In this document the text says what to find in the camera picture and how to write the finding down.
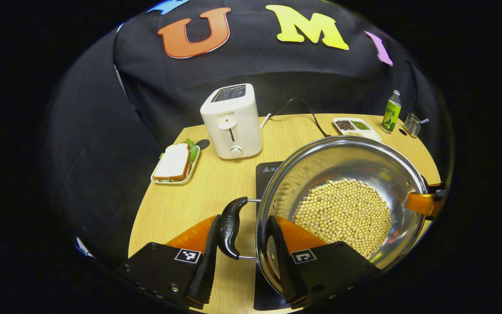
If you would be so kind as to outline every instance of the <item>orange letter u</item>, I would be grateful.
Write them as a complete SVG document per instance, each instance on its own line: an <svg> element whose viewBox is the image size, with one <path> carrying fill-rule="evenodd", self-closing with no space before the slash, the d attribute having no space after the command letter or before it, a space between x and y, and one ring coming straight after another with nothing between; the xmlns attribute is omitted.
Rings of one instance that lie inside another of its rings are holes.
<svg viewBox="0 0 502 314"><path fill-rule="evenodd" d="M190 18L178 20L158 31L164 41L164 50L168 56L177 59L191 58L192 56L212 51L227 41L230 28L227 25L227 12L231 8L217 8L201 13L199 17L207 18L210 26L210 37L199 42L189 42L185 25L191 22Z"/></svg>

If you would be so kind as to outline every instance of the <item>letter m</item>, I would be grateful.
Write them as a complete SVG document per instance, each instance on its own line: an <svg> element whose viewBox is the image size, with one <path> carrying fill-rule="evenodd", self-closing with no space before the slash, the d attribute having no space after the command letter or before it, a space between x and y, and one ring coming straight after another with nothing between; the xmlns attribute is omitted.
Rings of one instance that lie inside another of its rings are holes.
<svg viewBox="0 0 502 314"><path fill-rule="evenodd" d="M303 42L305 38L298 34L299 28L312 42L318 42L322 32L325 35L322 41L327 46L349 49L336 28L336 21L326 15L314 13L311 20L307 20L305 16L287 6L269 4L265 8L275 12L278 18L282 32L276 37L281 41Z"/></svg>

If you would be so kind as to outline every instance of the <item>black pot handle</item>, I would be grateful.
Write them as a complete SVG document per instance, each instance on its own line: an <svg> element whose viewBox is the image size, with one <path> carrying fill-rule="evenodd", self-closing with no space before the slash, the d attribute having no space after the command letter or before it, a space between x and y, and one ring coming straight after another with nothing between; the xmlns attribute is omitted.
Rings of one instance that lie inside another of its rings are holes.
<svg viewBox="0 0 502 314"><path fill-rule="evenodd" d="M226 206L220 217L217 231L218 248L229 258L239 259L239 252L235 249L235 237L239 232L239 211L248 201L259 202L259 199L247 197L236 198Z"/></svg>

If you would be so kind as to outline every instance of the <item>toaster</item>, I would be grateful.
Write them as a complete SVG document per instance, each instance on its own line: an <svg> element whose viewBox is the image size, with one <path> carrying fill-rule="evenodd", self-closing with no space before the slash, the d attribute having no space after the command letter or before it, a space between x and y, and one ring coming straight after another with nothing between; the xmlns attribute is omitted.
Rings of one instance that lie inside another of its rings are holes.
<svg viewBox="0 0 502 314"><path fill-rule="evenodd" d="M257 102L251 84L215 90L201 106L201 116L220 158L249 157L263 149Z"/></svg>

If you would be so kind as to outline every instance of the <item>foam letter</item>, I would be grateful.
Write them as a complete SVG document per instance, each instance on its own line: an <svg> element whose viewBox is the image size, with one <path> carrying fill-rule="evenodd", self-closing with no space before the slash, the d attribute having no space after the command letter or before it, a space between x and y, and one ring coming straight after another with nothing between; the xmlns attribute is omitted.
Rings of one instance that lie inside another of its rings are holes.
<svg viewBox="0 0 502 314"><path fill-rule="evenodd" d="M177 8L178 6L181 6L187 1L189 0L166 0L153 6L150 10L147 11L147 13L153 10L161 10L162 12L160 13L160 15L164 15L170 12L171 10Z"/></svg>
<svg viewBox="0 0 502 314"><path fill-rule="evenodd" d="M217 8L201 13L199 17L207 18L210 26L210 37L199 42L189 42L185 25L191 22L190 18L178 20L158 31L164 41L164 50L172 58L185 59L213 51L227 41L230 36L230 28L227 25L227 12L231 8Z"/></svg>
<svg viewBox="0 0 502 314"><path fill-rule="evenodd" d="M393 65L392 60L389 58L389 55L387 54L385 46L383 46L383 41L381 40L381 38L378 38L377 36L371 34L368 31L364 32L367 34L367 36L371 38L371 40L373 40L373 44L375 44L375 47L377 47L377 51L379 52L377 56L379 57L379 60L388 65Z"/></svg>
<svg viewBox="0 0 502 314"><path fill-rule="evenodd" d="M303 42L305 38L297 33L296 28L299 28L312 42L319 41L322 31L325 35L322 41L327 46L343 50L349 49L336 28L336 21L326 15L314 13L311 20L307 20L305 16L287 6L270 4L265 8L275 12L278 18L282 32L276 37L280 41Z"/></svg>

